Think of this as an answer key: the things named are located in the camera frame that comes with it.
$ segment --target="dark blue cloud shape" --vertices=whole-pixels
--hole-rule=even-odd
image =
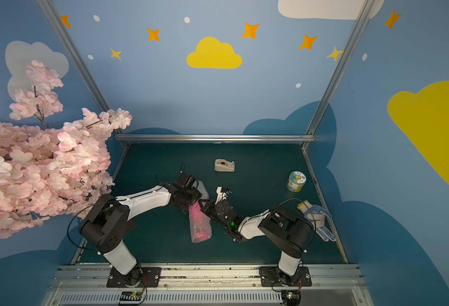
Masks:
[[[285,120],[260,119],[246,126],[244,135],[304,135],[319,101],[301,106]]]
[[[128,134],[180,134],[179,132],[160,128],[160,127],[147,127],[144,129],[134,130]]]
[[[81,241],[78,227],[69,236],[76,243]],[[65,236],[56,251],[29,251],[0,259],[0,306],[40,305],[58,267],[70,264],[75,251]]]
[[[342,202],[326,168],[337,137],[328,106],[308,146],[308,156],[325,196],[347,258],[358,263],[376,306],[449,306],[449,288],[413,236],[383,210],[359,201]]]

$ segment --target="black mounting plate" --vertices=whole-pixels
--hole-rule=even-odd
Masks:
[[[146,277],[146,279],[148,280],[148,283],[146,284],[147,288],[158,287],[158,283],[160,282],[161,270],[162,269],[159,267],[141,267],[141,279],[144,279],[143,276]],[[128,288],[124,283],[124,279],[120,276],[120,273],[118,273],[115,268],[112,268],[110,270],[109,279],[107,280],[107,288]],[[144,281],[141,281],[134,288],[143,287]]]
[[[277,274],[277,267],[260,267],[259,274],[261,275],[260,280],[262,281],[262,287],[282,287],[282,284],[279,280],[279,276]],[[311,287],[311,276],[310,271],[307,267],[299,266],[296,269],[296,273],[291,278],[297,278],[301,280],[301,286],[303,287]],[[290,285],[290,287],[299,287],[299,280]]]

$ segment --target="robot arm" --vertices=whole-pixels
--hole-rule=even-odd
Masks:
[[[301,273],[297,269],[301,255],[314,237],[313,224],[282,205],[242,218],[228,202],[231,194],[228,188],[218,187],[216,192],[216,202],[199,200],[201,211],[220,223],[234,241],[267,236],[282,251],[277,272],[271,277],[283,285],[297,283]]]
[[[141,268],[123,241],[126,232],[136,226],[134,217],[156,207],[174,205],[182,211],[202,194],[192,187],[196,181],[181,172],[180,178],[170,184],[157,185],[140,193],[112,197],[105,194],[99,198],[79,227],[80,234],[96,246],[99,254],[111,263],[111,275],[117,274],[126,286],[139,285]]]

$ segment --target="bubble wrap roll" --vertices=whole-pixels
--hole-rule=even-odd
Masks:
[[[189,222],[191,224],[192,242],[202,242],[212,235],[210,218],[200,211],[199,203],[195,202],[189,208]]]

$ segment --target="white glove with blue dots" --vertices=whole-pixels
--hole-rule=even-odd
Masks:
[[[332,232],[325,227],[325,216],[332,218],[329,211],[319,205],[312,205],[308,201],[297,206],[297,209],[303,212],[304,217],[311,221],[316,228],[316,233],[324,241],[337,241],[337,238],[332,234]]]

